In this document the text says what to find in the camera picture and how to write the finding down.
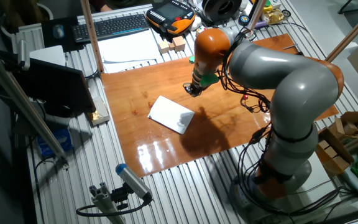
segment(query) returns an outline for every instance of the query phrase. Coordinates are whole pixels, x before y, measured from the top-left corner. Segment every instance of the gray robot arm segment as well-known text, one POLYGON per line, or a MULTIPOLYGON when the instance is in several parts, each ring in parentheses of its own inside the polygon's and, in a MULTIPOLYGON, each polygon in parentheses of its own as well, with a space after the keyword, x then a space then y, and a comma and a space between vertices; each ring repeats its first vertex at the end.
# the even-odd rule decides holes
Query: gray robot arm segment
POLYGON ((229 71, 245 88, 275 89, 270 104, 274 134, 264 162, 291 177, 282 183, 287 193, 296 190, 311 172, 307 160, 318 142, 313 121, 339 96, 337 78, 328 67, 310 58, 269 50, 246 40, 234 49, 229 71))

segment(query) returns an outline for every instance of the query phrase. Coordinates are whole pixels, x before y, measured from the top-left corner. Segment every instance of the orange controller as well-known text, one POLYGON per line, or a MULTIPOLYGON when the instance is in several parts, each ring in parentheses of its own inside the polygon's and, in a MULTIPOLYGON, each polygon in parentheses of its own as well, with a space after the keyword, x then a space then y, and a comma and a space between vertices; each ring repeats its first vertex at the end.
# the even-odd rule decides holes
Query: orange controller
POLYGON ((181 35, 188 30, 195 17, 190 7, 175 0, 164 1, 146 12, 146 18, 151 24, 173 35, 181 35))

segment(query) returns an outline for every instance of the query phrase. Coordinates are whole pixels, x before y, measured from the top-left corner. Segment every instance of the desk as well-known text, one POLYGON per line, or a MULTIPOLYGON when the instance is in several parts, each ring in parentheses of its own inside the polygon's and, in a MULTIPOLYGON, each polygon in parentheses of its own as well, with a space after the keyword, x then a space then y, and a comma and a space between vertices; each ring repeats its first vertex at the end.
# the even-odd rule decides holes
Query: desk
MULTIPOLYGON (((290 22, 303 24, 288 0, 283 0, 282 4, 282 9, 287 8, 292 13, 290 22)), ((146 5, 104 12, 96 14, 94 18, 99 21, 110 17, 144 13, 150 7, 151 5, 146 5)), ((82 24, 85 22, 83 17, 78 19, 82 24)), ((227 26, 238 30, 238 26, 233 21, 227 26)), ((264 39, 284 33, 290 34, 305 55, 324 58, 324 54, 313 42, 313 39, 296 27, 280 26, 262 29, 257 32, 257 38, 264 39)), ((156 42, 160 42, 161 38, 156 33, 153 34, 156 42)), ((27 41, 30 51, 44 48, 40 24, 21 27, 19 33, 12 36, 14 50, 16 50, 16 43, 20 39, 27 41)), ((185 51, 164 54, 156 61, 138 67, 189 57, 193 55, 194 39, 195 34, 191 33, 186 36, 185 51)), ((90 45, 85 46, 83 50, 70 52, 67 57, 68 66, 82 70, 86 76, 96 70, 90 45)), ((92 79, 88 84, 92 94, 100 95, 107 102, 100 79, 92 79)), ((358 100, 347 85, 336 102, 336 108, 340 114, 345 111, 358 111, 358 100)), ((328 118, 316 122, 316 125, 322 129, 332 122, 333 118, 328 118)), ((124 162, 124 158, 113 120, 92 128, 86 116, 81 115, 70 121, 70 131, 75 145, 74 150, 67 153, 70 168, 62 170, 59 167, 55 169, 50 162, 42 164, 36 173, 40 183, 39 189, 35 186, 33 170, 35 164, 40 161, 40 157, 36 153, 37 151, 30 148, 27 150, 38 221, 42 223, 41 214, 43 214, 45 223, 108 223, 106 218, 79 217, 76 215, 75 209, 92 204, 91 194, 88 190, 90 185, 98 185, 105 181, 110 190, 122 185, 122 180, 114 171, 117 164, 124 162)), ((151 188, 155 201, 150 207, 125 215, 127 223, 245 223, 228 202, 227 195, 230 181, 235 176, 234 168, 240 150, 240 148, 234 148, 143 177, 145 184, 151 188)), ((256 161, 259 154, 257 146, 250 147, 247 156, 248 163, 256 161)), ((324 173, 316 174, 299 191, 308 190, 318 182, 324 182, 327 179, 328 177, 324 173)), ((318 188, 319 190, 314 190, 302 197, 301 202, 306 204, 333 188, 330 183, 321 186, 318 188)), ((130 208, 134 208, 140 205, 140 201, 131 195, 128 204, 130 208)), ((269 220, 270 217, 267 217, 263 219, 263 222, 271 223, 269 220)))
MULTIPOLYGON (((294 44, 288 34, 255 44, 298 53, 294 47, 284 50, 294 44)), ((268 113, 250 113, 239 103, 242 95, 225 91, 220 82, 191 97, 182 84, 190 82, 192 71, 188 58, 182 58, 101 75, 122 153, 139 177, 240 146, 269 124, 268 113), (175 133, 147 117, 160 95, 195 112, 185 133, 175 133)), ((271 100, 274 90, 258 92, 271 100)), ((250 97, 247 104, 257 105, 257 98, 250 97)), ((316 120, 335 114, 338 111, 332 106, 316 120)))

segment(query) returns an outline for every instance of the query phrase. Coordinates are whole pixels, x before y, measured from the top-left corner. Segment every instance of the black chair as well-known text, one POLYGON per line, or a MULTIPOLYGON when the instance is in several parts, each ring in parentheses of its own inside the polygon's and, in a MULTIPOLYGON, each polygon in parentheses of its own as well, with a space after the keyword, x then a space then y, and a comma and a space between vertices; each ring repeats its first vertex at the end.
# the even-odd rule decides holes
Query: black chair
POLYGON ((345 5, 343 5, 342 8, 338 11, 338 14, 344 14, 345 12, 356 12, 356 11, 358 11, 358 9, 351 9, 351 10, 344 11, 344 9, 346 8, 346 6, 347 6, 348 4, 350 4, 351 1, 352 1, 352 0, 348 0, 348 1, 345 3, 345 5))

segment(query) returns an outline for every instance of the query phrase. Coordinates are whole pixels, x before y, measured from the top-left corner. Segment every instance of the white paper sheet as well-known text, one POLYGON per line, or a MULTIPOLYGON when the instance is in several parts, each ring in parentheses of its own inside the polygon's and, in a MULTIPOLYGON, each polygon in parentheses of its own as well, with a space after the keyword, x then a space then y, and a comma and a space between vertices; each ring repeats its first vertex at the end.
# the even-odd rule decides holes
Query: white paper sheet
POLYGON ((148 117, 179 134, 186 131, 193 118, 194 112, 172 100, 159 96, 155 101, 148 117))
POLYGON ((152 31, 98 42, 103 66, 108 73, 120 72, 160 57, 152 31))
POLYGON ((65 66, 66 59, 61 45, 30 52, 30 58, 65 66))

